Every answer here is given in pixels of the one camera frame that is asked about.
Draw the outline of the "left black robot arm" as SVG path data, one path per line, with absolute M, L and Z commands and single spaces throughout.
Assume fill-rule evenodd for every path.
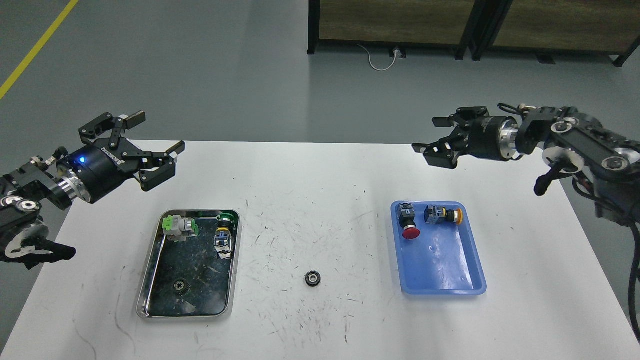
M 94 204 L 126 181 L 148 192 L 176 175 L 179 141 L 162 152 L 142 150 L 124 135 L 146 121 L 146 113 L 114 116 L 105 112 L 78 129 L 82 148 L 60 146 L 47 158 L 35 156 L 1 177 L 1 260 L 32 269 L 72 259 L 76 249 L 49 239 L 42 201 L 66 210 L 76 199 Z

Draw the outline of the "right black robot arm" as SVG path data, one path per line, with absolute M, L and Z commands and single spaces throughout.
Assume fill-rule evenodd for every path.
M 535 181 L 541 197 L 557 180 L 571 179 L 574 191 L 594 203 L 597 218 L 631 230 L 633 256 L 627 303 L 633 334 L 639 335 L 640 162 L 639 142 L 606 129 L 576 107 L 498 104 L 503 116 L 483 106 L 459 107 L 453 114 L 434 117 L 437 128 L 452 128 L 450 135 L 432 143 L 412 143 L 433 167 L 455 169 L 458 159 L 471 156 L 498 162 L 519 161 L 542 149 L 547 173 Z

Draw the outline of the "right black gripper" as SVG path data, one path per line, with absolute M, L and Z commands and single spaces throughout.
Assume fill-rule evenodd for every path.
M 518 122 L 511 116 L 489 116 L 485 106 L 459 107 L 449 116 L 433 117 L 432 123 L 436 128 L 461 126 L 464 132 L 454 131 L 432 143 L 412 143 L 429 166 L 455 169 L 460 156 L 507 162 L 517 154 Z

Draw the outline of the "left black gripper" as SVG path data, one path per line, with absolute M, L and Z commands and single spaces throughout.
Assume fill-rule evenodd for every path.
M 178 141 L 163 152 L 153 152 L 121 140 L 126 130 L 144 121 L 144 111 L 118 117 L 104 112 L 78 128 L 82 147 L 57 162 L 57 187 L 70 200 L 78 198 L 94 204 L 133 177 L 144 192 L 173 178 L 185 141 Z M 98 140 L 106 132 L 110 132 L 109 140 Z

